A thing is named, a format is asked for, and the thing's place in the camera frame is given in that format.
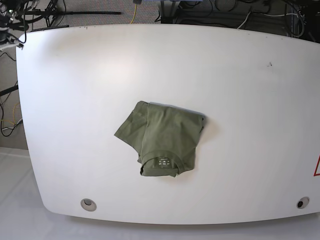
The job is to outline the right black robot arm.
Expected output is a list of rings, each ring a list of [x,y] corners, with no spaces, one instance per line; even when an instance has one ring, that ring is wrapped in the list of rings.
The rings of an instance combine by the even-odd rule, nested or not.
[[[18,37],[14,36],[10,30],[14,19],[24,12],[23,0],[1,0],[0,1],[0,51],[9,48],[23,48]]]

